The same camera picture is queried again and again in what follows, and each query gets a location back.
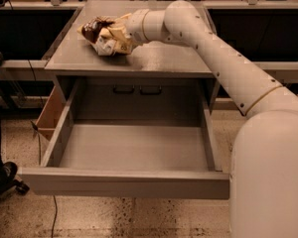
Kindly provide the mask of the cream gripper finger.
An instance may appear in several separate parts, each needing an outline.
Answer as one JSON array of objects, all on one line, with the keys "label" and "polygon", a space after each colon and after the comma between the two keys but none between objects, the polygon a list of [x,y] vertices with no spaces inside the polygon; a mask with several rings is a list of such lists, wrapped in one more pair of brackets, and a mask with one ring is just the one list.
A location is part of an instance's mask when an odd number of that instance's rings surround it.
[{"label": "cream gripper finger", "polygon": [[100,35],[105,38],[124,39],[125,38],[125,19],[101,18],[102,25]]},{"label": "cream gripper finger", "polygon": [[115,39],[99,37],[96,41],[96,51],[100,56],[129,55],[130,47]]}]

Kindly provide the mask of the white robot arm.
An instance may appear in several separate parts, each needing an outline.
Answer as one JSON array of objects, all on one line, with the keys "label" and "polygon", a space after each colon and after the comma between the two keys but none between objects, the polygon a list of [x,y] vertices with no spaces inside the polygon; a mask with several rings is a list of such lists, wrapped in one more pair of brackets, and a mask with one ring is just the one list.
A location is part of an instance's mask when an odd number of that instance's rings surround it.
[{"label": "white robot arm", "polygon": [[231,237],[298,238],[298,96],[218,37],[189,2],[103,17],[96,27],[108,39],[179,40],[197,52],[247,119],[231,153]]}]

